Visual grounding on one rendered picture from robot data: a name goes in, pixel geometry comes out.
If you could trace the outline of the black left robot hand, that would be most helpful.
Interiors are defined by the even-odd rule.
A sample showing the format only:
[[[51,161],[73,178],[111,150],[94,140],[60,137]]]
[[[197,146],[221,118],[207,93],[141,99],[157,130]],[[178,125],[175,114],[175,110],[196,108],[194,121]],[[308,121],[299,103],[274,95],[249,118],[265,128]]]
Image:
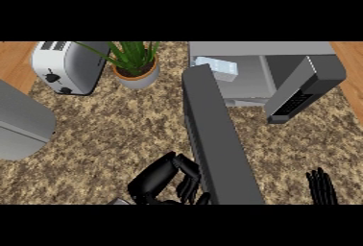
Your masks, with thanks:
[[[169,181],[178,172],[184,173],[184,178],[175,187],[176,197],[179,201],[156,199],[163,191]],[[210,194],[203,192],[196,200],[196,192],[199,189],[199,165],[182,155],[169,151],[154,162],[145,167],[135,178],[126,185],[126,192],[132,202],[137,205],[206,205]]]

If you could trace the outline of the dark grey microwave door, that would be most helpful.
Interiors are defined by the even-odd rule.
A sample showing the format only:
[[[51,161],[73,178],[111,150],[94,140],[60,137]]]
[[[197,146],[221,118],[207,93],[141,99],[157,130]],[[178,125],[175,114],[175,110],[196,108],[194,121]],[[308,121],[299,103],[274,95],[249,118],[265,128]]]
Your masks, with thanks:
[[[262,205],[234,124],[207,64],[181,74],[184,120],[210,205]]]

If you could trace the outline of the pale blue milk carton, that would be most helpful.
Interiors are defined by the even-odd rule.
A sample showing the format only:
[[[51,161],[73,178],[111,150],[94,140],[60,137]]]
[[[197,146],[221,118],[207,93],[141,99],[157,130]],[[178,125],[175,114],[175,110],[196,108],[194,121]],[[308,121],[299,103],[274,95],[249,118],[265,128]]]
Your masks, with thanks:
[[[237,76],[235,63],[231,61],[221,61],[207,57],[196,57],[194,65],[207,64],[213,78],[218,81],[231,82]]]

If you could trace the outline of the grey microwave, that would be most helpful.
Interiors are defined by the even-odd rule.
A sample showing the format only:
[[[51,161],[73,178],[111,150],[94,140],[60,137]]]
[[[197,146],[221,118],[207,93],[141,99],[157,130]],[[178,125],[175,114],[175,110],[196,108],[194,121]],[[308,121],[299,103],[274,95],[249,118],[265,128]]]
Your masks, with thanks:
[[[235,65],[216,72],[228,107],[259,106],[281,124],[345,80],[345,68],[325,41],[191,41],[188,63],[204,59]]]

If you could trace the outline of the grey rounded appliance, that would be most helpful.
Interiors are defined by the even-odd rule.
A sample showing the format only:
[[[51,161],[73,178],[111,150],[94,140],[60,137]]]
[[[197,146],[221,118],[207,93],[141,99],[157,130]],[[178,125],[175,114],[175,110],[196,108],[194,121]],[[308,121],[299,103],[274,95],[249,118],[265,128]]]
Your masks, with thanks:
[[[0,80],[0,159],[20,160],[47,144],[54,113]]]

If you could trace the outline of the green plant in white pot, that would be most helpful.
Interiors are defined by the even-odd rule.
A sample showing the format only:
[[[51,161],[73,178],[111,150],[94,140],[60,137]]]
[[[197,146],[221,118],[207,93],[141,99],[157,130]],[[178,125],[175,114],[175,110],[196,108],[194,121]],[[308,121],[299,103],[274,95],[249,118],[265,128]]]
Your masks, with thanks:
[[[120,41],[114,45],[111,41],[106,41],[106,45],[111,54],[104,55],[100,51],[85,45],[80,41],[76,44],[92,51],[106,61],[111,63],[113,73],[119,79],[119,83],[131,89],[147,87],[159,77],[159,42],[150,41]]]

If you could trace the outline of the silver toaster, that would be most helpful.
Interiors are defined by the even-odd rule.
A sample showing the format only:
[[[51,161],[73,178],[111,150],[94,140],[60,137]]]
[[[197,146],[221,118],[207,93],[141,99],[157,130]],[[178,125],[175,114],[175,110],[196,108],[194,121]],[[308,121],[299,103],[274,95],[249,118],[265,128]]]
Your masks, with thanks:
[[[106,60],[72,41],[39,41],[30,55],[32,70],[57,94],[91,94]]]

